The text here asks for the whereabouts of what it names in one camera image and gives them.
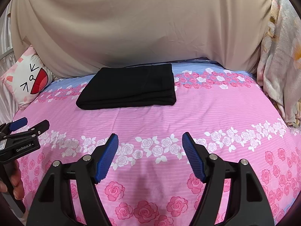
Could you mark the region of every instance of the finger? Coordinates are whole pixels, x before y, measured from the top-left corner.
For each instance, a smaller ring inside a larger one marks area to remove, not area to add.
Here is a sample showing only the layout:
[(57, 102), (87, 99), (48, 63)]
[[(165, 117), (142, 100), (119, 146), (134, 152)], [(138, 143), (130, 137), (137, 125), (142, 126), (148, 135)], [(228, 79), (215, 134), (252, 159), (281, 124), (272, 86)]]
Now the finger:
[(15, 160), (15, 164), (16, 164), (17, 169), (19, 169), (20, 168), (20, 164), (19, 164), (18, 160)]
[(13, 186), (17, 186), (17, 184), (19, 184), (20, 180), (21, 180), (21, 171), (20, 171), (20, 169), (18, 169), (11, 176), (11, 184)]
[(6, 193), (7, 192), (7, 187), (4, 184), (4, 182), (0, 181), (0, 192)]
[(22, 200), (25, 196), (23, 182), (20, 180), (20, 182), (17, 184), (17, 186), (14, 189), (14, 195), (17, 200)]

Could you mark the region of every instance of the cartoon face pillow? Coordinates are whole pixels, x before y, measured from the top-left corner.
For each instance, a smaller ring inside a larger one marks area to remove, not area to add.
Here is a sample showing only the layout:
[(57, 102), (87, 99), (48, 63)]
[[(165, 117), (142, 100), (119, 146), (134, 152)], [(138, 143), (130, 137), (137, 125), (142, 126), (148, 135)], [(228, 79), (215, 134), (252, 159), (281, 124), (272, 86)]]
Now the cartoon face pillow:
[(25, 109), (55, 78), (42, 63), (31, 45), (19, 60), (1, 77), (15, 97), (20, 109)]

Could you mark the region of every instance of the floral bed sheet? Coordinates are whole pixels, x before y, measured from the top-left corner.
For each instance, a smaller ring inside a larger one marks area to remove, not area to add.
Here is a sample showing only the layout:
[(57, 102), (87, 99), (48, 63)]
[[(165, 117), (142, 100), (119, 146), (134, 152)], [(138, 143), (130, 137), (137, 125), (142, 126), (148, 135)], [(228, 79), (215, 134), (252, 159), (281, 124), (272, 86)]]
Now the floral bed sheet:
[[(41, 149), (19, 160), (26, 207), (54, 160), (76, 161), (116, 133), (118, 151), (107, 177), (97, 185), (112, 225), (189, 225), (205, 188), (182, 147), (182, 134), (189, 132), (196, 143), (224, 160), (247, 159), (275, 223), (280, 221), (301, 190), (300, 131), (285, 125), (246, 72), (189, 60), (173, 63), (173, 73), (174, 106), (81, 110), (75, 102), (93, 77), (86, 76), (53, 82), (19, 111), (15, 119), (28, 118), (22, 130), (44, 119), (50, 122), (39, 137)], [(119, 79), (112, 76), (112, 81)], [(226, 179), (216, 223), (224, 220), (229, 189)], [(71, 191), (77, 220), (85, 223), (76, 181), (71, 181)]]

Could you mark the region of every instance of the blue rubber pad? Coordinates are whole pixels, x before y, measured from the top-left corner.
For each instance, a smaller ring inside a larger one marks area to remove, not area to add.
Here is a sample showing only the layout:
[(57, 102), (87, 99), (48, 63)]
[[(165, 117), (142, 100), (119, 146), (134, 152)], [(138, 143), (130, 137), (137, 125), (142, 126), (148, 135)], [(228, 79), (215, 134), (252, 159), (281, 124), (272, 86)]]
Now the blue rubber pad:
[(94, 177), (97, 182), (103, 180), (108, 173), (112, 160), (114, 159), (118, 149), (118, 136), (114, 134), (112, 138), (109, 138), (105, 146), (106, 149), (102, 157), (97, 162), (96, 175)]
[(193, 170), (193, 173), (198, 179), (204, 182), (206, 179), (206, 175), (204, 173), (204, 163), (198, 155), (194, 144), (192, 143), (192, 141), (186, 133), (184, 133), (182, 136), (182, 145)]
[(27, 125), (27, 118), (26, 117), (23, 117), (17, 121), (14, 121), (10, 124), (9, 126), (9, 129), (11, 132), (15, 132), (17, 131), (18, 129), (24, 127)]

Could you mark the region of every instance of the folded garment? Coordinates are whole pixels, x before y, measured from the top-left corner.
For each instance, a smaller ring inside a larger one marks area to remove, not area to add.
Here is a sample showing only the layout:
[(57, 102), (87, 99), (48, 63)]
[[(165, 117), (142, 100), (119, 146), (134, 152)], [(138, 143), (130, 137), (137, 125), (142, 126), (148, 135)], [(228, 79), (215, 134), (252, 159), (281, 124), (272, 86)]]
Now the folded garment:
[(99, 110), (150, 105), (174, 105), (171, 64), (131, 68), (101, 68), (79, 95), (76, 105)]

